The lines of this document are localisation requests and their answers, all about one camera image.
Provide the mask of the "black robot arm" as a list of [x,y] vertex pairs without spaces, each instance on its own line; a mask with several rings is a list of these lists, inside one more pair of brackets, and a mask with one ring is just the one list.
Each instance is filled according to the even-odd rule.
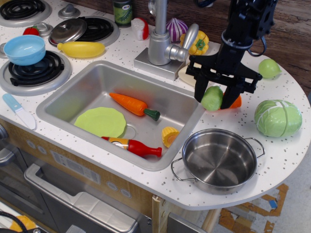
[[210,56],[192,55],[186,73],[196,80],[194,97],[202,102],[209,82],[226,86],[221,109],[227,109],[241,93],[254,93],[262,76],[241,63],[253,42],[271,32],[276,0],[234,0],[219,51]]

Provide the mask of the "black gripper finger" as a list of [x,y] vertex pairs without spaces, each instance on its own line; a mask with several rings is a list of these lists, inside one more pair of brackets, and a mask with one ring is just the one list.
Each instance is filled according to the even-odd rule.
[[198,102],[201,102],[208,85],[208,80],[202,75],[197,75],[194,79],[196,80],[194,97]]
[[243,87],[241,84],[228,86],[223,96],[223,102],[220,109],[229,108],[239,97]]

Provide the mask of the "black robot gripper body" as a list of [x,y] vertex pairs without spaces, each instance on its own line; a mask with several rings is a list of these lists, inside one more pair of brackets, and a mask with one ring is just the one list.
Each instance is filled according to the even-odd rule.
[[193,77],[205,76],[208,82],[226,87],[241,84],[243,87],[241,93],[254,93],[262,76],[242,64],[245,52],[253,46],[253,39],[246,37],[242,41],[234,41],[233,37],[226,35],[224,31],[221,40],[221,46],[216,54],[191,55],[186,73]]

